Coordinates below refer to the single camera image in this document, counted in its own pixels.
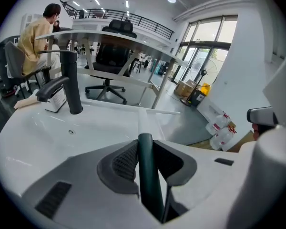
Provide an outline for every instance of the person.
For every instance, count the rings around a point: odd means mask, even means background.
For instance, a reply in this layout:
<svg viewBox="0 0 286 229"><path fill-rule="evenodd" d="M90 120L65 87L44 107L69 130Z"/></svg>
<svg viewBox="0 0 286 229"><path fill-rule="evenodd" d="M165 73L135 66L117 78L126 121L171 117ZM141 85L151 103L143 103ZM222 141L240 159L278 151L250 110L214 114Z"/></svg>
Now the person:
<svg viewBox="0 0 286 229"><path fill-rule="evenodd" d="M82 51L82 54L85 54L85 45L84 44L82 44L81 51Z"/></svg>
<svg viewBox="0 0 286 229"><path fill-rule="evenodd" d="M55 21L53 24L53 32L59 32L61 28L59 27L59 21Z"/></svg>
<svg viewBox="0 0 286 229"><path fill-rule="evenodd" d="M22 74L28 75L31 72L43 67L47 62L47 54L38 54L39 51L47 49L47 40L35 40L36 37L50 33L50 24L53 24L61 12L59 4L49 4L42 14L43 17L29 24L21 34L18 47L24 52L24 63ZM52 69L59 68L60 58L57 54L51 54Z"/></svg>
<svg viewBox="0 0 286 229"><path fill-rule="evenodd" d="M75 51L77 51L77 47L78 47L78 42L75 41L75 42L74 42L74 50L75 50Z"/></svg>
<svg viewBox="0 0 286 229"><path fill-rule="evenodd" d="M85 12L84 12L84 10L80 10L78 14L80 15L79 19L83 19Z"/></svg>

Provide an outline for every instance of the chair headrest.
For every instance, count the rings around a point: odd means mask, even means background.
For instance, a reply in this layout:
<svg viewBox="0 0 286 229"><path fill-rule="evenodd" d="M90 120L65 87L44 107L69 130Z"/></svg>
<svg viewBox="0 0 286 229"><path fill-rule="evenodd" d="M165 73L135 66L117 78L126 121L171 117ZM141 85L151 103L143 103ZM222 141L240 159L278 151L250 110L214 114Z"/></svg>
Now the chair headrest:
<svg viewBox="0 0 286 229"><path fill-rule="evenodd" d="M72 31L73 29L67 27L60 27L60 31Z"/></svg>
<svg viewBox="0 0 286 229"><path fill-rule="evenodd" d="M122 26L121 26L121 30L124 32L132 32L133 31L133 24L131 24L131 22L129 21L123 21L122 22Z"/></svg>
<svg viewBox="0 0 286 229"><path fill-rule="evenodd" d="M7 42L4 46L6 63L13 78L22 78L22 65L24 63L23 51L12 42Z"/></svg>
<svg viewBox="0 0 286 229"><path fill-rule="evenodd" d="M122 21L118 20L113 20L110 22L109 27L115 30L120 30L121 29L121 23Z"/></svg>

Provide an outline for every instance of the table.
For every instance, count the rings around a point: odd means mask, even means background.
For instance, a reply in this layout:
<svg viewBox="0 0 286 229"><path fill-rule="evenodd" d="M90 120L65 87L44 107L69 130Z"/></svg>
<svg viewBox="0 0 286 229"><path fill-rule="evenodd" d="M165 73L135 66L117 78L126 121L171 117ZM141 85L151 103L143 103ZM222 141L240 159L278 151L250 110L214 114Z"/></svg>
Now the table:
<svg viewBox="0 0 286 229"><path fill-rule="evenodd" d="M122 82L127 82L139 86L144 87L144 91L141 95L141 98L138 102L138 104L141 104L141 100L144 96L144 93L147 88L151 88L154 93L156 94L156 99L152 105L152 108L155 108L163 91L164 91L164 86L167 82L168 76L170 75L170 72L173 68L174 64L178 64L181 66L189 67L188 64L184 63L182 60L179 58L173 56L172 54L169 54L165 52L164 50L157 48L155 46L149 45L141 40L124 36L121 34L117 33L112 33L112 32L106 32L106 31L92 31L92 30L73 30L73 31L60 31L60 32L55 32L55 33L50 33L46 34L43 36L36 37L36 40L40 39L48 39L49 40L49 45L48 45L48 50L52 49L53 45L53 40L58 39L58 40L71 40L71 50L74 51L74 42L78 41L80 44L84 44L85 46L85 51L86 51L86 58L88 62L89 69L83 69L83 68L78 68L77 72L79 74L87 74L91 76L97 76L97 77L103 77L103 78L108 78L111 80L118 80ZM100 42L100 43L106 43L106 44L114 44L117 46L123 46L127 47L130 50L133 50L133 54L130 56L126 64L123 66L123 68L120 70L118 74L112 74L108 72L102 72L102 71L97 71L94 70L93 63L91 60L91 54L89 50L89 42ZM149 55L155 59L157 59L157 63L162 60L169 62L167 73L165 74L162 84L160 87L156 86L152 81L151 78L153 76L153 73L155 71L155 68L153 69L152 74L150 75L149 79L147 82L139 81L132 79L130 77L125 77L123 76L124 72L127 70L131 62L135 59L138 58L139 53L144 53L146 55ZM47 65L51 64L51 53L48 53L48 58L47 58ZM52 74L59 73L61 69L55 69L52 71Z"/></svg>

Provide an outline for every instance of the yellow object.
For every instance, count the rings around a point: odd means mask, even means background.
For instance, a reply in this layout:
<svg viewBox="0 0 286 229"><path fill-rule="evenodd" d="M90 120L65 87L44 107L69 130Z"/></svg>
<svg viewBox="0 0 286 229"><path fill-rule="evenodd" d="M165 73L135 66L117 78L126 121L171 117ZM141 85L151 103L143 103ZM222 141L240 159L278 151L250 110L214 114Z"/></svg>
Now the yellow object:
<svg viewBox="0 0 286 229"><path fill-rule="evenodd" d="M22 74L27 75L36 70L36 65L40 59L39 51L44 50L47 40L35 40L38 36L50 33L50 23L42 17L29 24L20 36L18 47L24 52L24 63Z"/></svg>
<svg viewBox="0 0 286 229"><path fill-rule="evenodd" d="M204 84L202 85L202 87L201 87L201 92L202 92L204 95L208 96L210 89L211 89L210 85L207 84L207 83L204 83Z"/></svg>

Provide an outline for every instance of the glass door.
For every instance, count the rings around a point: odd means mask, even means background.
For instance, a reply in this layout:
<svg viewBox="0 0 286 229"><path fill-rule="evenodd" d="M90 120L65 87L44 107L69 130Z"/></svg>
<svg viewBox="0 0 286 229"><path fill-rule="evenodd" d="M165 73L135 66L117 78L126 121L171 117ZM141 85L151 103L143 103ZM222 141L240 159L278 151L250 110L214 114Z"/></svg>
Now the glass door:
<svg viewBox="0 0 286 229"><path fill-rule="evenodd" d="M181 79L182 81L186 82L188 80L192 80L192 81L195 80L195 77L198 75L198 72L203 66L209 52L210 52L210 49L205 49L205 48L198 49L198 53L193 58L190 64L190 68L186 70L183 78Z"/></svg>
<svg viewBox="0 0 286 229"><path fill-rule="evenodd" d="M177 54L176 54L176 57L182 60L184 58L184 55L185 55L185 52L186 52L186 48L187 48L186 46L180 47L178 52L177 52ZM174 78L174 75L177 72L178 67L179 67L179 65L174 64L174 66L172 68L172 71L171 71L170 75L168 76L168 78L170 78L170 79Z"/></svg>
<svg viewBox="0 0 286 229"><path fill-rule="evenodd" d="M192 61L193 57L195 56L196 50L197 50L197 48L190 47L182 60L185 63L190 64L190 62ZM173 78L172 78L172 81L174 83L178 83L182 79L182 77L183 77L183 75L184 75L184 73L185 73L185 71L187 69L188 69L187 67L179 65L177 70L176 70L176 72L175 72L175 74L174 74L174 76L173 76Z"/></svg>

